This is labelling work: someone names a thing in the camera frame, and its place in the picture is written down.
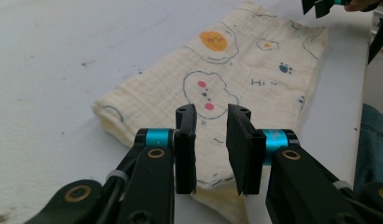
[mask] towel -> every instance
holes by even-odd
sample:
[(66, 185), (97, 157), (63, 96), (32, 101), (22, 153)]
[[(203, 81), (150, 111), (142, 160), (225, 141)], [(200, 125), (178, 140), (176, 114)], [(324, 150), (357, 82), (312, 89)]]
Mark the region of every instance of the towel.
[(248, 223), (225, 146), (227, 105), (251, 110), (256, 128), (297, 133), (327, 39), (324, 27), (285, 21), (244, 2), (96, 100), (92, 110), (108, 133), (131, 147), (140, 128), (175, 128), (175, 110), (195, 104), (197, 193), (192, 197), (232, 223)]

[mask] brass screw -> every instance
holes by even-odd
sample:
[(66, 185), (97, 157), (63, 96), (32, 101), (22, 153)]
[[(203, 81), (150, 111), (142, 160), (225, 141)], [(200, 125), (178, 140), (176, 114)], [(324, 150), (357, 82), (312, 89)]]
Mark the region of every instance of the brass screw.
[(64, 198), (68, 203), (78, 203), (80, 201), (83, 201), (85, 198), (87, 198), (91, 192), (92, 192), (92, 188), (90, 188), (90, 186), (79, 185), (70, 189), (65, 194)]
[(154, 148), (148, 152), (148, 156), (152, 159), (158, 159), (162, 157), (164, 154), (165, 154), (165, 151), (160, 148)]
[(300, 160), (302, 157), (299, 153), (292, 151), (292, 150), (284, 150), (282, 151), (282, 155), (290, 160), (297, 161)]

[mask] white table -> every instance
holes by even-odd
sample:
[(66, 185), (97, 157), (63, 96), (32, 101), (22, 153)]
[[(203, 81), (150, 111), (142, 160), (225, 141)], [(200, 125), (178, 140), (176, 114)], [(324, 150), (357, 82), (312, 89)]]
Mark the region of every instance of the white table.
[[(300, 0), (254, 2), (280, 18), (330, 28), (299, 138), (331, 172), (352, 183), (372, 13), (333, 7), (316, 20), (313, 10), (303, 16)], [(127, 150), (102, 130), (92, 102), (239, 3), (0, 0), (0, 219), (24, 222), (70, 182), (104, 183)], [(264, 197), (255, 197), (254, 212), (260, 223), (269, 223)], [(189, 196), (177, 196), (175, 222), (226, 221)]]

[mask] cartoon print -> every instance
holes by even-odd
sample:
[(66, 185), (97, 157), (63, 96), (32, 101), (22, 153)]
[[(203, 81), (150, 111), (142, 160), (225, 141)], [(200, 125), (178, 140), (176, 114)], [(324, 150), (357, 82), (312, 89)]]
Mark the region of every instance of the cartoon print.
[(256, 42), (256, 45), (258, 46), (259, 49), (262, 49), (262, 50), (279, 49), (278, 42), (273, 40), (266, 40), (264, 38)]
[(205, 119), (216, 119), (227, 112), (227, 104), (238, 105), (238, 98), (227, 91), (217, 73), (192, 72), (183, 79), (183, 91), (189, 103)]
[(315, 59), (319, 58), (319, 55), (322, 53), (322, 49), (325, 48), (325, 45), (326, 41), (321, 40), (319, 35), (309, 36), (305, 41), (303, 41), (303, 48), (307, 50)]
[(121, 114), (121, 112), (119, 111), (118, 108), (116, 108), (116, 107), (114, 107), (114, 106), (112, 106), (112, 105), (104, 105), (104, 106), (102, 106), (102, 107), (103, 107), (103, 108), (109, 108), (109, 109), (112, 109), (113, 111), (115, 111), (116, 114), (119, 116), (119, 120), (120, 120), (121, 122), (124, 122), (124, 117), (122, 116), (122, 114)]
[(302, 105), (302, 109), (303, 109), (303, 106), (305, 106), (305, 97), (304, 96), (301, 96), (299, 98), (299, 103)]
[[(298, 32), (303, 32), (305, 30), (304, 26), (300, 23), (291, 21), (292, 27)], [(303, 41), (303, 48), (313, 56), (313, 58), (318, 59), (319, 55), (322, 53), (322, 49), (325, 48), (326, 41), (325, 36), (321, 35), (324, 29), (317, 30), (312, 36), (308, 36)]]
[(224, 51), (227, 48), (226, 38), (219, 32), (206, 31), (200, 34), (203, 44), (214, 51)]
[(199, 36), (184, 47), (208, 63), (227, 63), (239, 52), (235, 32), (224, 22), (219, 22), (214, 30), (202, 32)]
[(279, 64), (279, 70), (280, 70), (281, 72), (283, 72), (283, 73), (291, 74), (291, 72), (292, 72), (293, 69), (292, 69), (289, 65), (287, 65), (287, 64), (285, 64), (285, 63), (280, 63), (280, 64)]

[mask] dark spot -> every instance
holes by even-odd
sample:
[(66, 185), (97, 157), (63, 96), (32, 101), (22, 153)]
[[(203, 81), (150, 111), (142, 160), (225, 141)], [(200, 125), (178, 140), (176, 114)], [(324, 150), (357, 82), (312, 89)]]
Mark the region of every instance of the dark spot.
[(81, 65), (83, 65), (84, 67), (87, 67), (90, 63), (95, 63), (95, 61), (85, 62), (85, 63), (82, 63)]
[(5, 223), (8, 221), (8, 214), (0, 215), (0, 223)]

